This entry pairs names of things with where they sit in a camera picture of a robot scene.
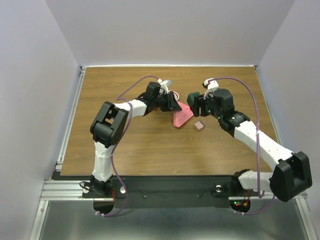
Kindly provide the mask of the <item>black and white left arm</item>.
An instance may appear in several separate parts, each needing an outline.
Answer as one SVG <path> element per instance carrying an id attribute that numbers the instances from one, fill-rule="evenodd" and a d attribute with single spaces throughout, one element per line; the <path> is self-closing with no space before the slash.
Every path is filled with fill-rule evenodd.
<path id="1" fill-rule="evenodd" d="M 146 116 L 156 108 L 162 112 L 182 110 L 174 92 L 169 90 L 170 85 L 170 80 L 158 79 L 156 82 L 149 82 L 145 92 L 135 99 L 116 104 L 106 101 L 102 104 L 90 126 L 95 147 L 90 184 L 91 189 L 100 197 L 111 193 L 112 155 L 132 118 Z"/>

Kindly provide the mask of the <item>pink triangular power strip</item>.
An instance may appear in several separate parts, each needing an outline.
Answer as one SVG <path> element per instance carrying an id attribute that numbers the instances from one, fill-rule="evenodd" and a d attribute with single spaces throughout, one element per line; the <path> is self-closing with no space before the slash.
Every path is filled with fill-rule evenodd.
<path id="1" fill-rule="evenodd" d="M 173 126 L 175 128 L 180 128 L 186 122 L 188 122 L 194 116 L 194 114 L 187 104 L 182 103 L 180 101 L 178 101 L 177 103 L 181 107 L 181 110 L 175 111 L 173 113 Z"/>

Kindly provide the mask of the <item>dark green plug adapter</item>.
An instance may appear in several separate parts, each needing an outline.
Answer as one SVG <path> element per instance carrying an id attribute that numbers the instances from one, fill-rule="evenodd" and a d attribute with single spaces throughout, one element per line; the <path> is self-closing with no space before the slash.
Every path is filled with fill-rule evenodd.
<path id="1" fill-rule="evenodd" d="M 195 104 L 197 98 L 200 95 L 201 94 L 199 92 L 192 92 L 187 96 L 187 100 L 186 101 L 187 101 L 187 104 L 189 105 L 190 108 Z"/>

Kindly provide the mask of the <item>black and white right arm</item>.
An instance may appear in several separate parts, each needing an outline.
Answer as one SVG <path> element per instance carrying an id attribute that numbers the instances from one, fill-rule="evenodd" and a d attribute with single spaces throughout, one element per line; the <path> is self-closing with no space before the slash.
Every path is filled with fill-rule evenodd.
<path id="1" fill-rule="evenodd" d="M 233 138 L 247 145 L 270 168 L 262 172 L 260 163 L 256 171 L 242 170 L 230 182 L 231 192 L 242 195 L 253 190 L 260 196 L 272 193 L 282 202 L 288 202 L 313 185 L 309 157 L 302 151 L 293 152 L 266 135 L 244 113 L 235 109 L 231 92 L 223 88 L 207 90 L 204 94 L 188 95 L 187 104 L 195 117 L 213 116 L 219 126 Z"/>

